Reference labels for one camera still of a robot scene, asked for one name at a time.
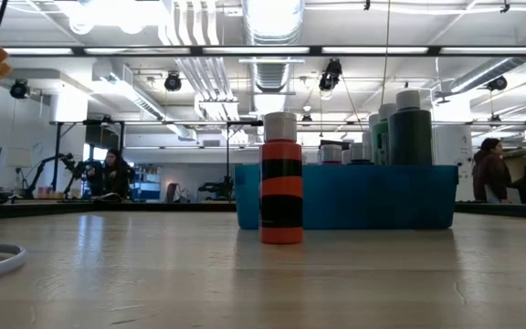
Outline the large dark blue paint bottle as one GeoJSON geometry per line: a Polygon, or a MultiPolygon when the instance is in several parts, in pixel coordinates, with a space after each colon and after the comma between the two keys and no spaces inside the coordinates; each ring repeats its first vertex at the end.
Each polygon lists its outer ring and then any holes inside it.
{"type": "Polygon", "coordinates": [[[388,118],[389,164],[431,166],[431,112],[421,108],[418,90],[396,94],[397,111],[388,118]]]}

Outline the black bar with light strips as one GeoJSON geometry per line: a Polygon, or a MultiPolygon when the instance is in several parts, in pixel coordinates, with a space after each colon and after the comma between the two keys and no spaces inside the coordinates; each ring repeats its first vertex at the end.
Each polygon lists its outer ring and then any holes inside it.
{"type": "Polygon", "coordinates": [[[526,58],[526,47],[483,46],[132,46],[5,47],[14,57],[472,57],[526,58]]]}

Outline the dark desk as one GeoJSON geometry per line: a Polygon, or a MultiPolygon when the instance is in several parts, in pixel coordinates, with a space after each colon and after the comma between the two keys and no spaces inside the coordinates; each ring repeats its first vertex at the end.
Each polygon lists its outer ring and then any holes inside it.
{"type": "MultiPolygon", "coordinates": [[[[57,202],[45,200],[27,203],[0,204],[0,219],[24,218],[43,215],[62,215],[95,211],[125,212],[236,212],[237,207],[229,203],[164,204],[164,203],[106,203],[106,202],[57,202]]],[[[526,205],[493,205],[476,202],[457,202],[458,213],[526,218],[526,205]]]]}

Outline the large white paint bottle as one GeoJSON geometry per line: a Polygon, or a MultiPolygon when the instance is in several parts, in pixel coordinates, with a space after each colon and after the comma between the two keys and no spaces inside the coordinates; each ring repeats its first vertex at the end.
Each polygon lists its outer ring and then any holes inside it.
{"type": "Polygon", "coordinates": [[[378,114],[371,114],[368,117],[368,129],[363,133],[363,158],[375,165],[373,156],[373,127],[379,122],[378,114]]]}

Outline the orange paint bottle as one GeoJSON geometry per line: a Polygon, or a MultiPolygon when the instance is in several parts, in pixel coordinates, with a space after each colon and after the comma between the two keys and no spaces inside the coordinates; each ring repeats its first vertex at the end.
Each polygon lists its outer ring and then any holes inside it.
{"type": "Polygon", "coordinates": [[[303,240],[303,178],[297,117],[290,112],[264,116],[259,148],[259,240],[297,244],[303,240]]]}

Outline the magenta paint bottle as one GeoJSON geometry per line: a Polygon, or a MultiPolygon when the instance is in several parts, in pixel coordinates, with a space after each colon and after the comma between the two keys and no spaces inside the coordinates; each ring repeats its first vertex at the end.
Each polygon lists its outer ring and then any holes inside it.
{"type": "Polygon", "coordinates": [[[340,165],[342,147],[338,144],[323,144],[320,149],[320,159],[323,165],[340,165]]]}

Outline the white ceiling air duct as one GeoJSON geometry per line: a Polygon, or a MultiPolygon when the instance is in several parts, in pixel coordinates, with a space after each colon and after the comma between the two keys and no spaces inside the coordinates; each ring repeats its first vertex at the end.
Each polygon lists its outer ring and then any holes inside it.
{"type": "MultiPolygon", "coordinates": [[[[305,0],[241,0],[247,43],[293,46],[299,42],[305,0]]],[[[284,111],[293,66],[286,62],[250,64],[253,106],[261,115],[284,111]]]]}

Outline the large green paint bottle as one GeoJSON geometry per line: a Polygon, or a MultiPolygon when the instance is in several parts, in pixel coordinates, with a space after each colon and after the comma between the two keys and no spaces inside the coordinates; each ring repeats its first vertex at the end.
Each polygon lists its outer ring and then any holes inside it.
{"type": "Polygon", "coordinates": [[[378,121],[372,127],[373,162],[376,165],[389,165],[389,124],[388,119],[397,111],[395,103],[382,104],[378,121]]]}

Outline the white round column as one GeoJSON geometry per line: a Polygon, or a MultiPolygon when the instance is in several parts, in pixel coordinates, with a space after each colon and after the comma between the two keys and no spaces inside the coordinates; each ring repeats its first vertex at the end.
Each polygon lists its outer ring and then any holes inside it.
{"type": "Polygon", "coordinates": [[[474,201],[473,147],[471,127],[443,125],[433,129],[436,165],[454,165],[458,168],[457,201],[474,201]]]}

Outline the teal plastic bin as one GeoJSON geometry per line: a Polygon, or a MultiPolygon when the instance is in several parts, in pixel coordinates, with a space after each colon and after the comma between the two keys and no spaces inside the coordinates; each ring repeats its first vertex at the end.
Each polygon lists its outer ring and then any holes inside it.
{"type": "Polygon", "coordinates": [[[454,165],[305,165],[301,196],[260,195],[256,164],[235,169],[242,229],[444,229],[452,226],[454,165]]]}

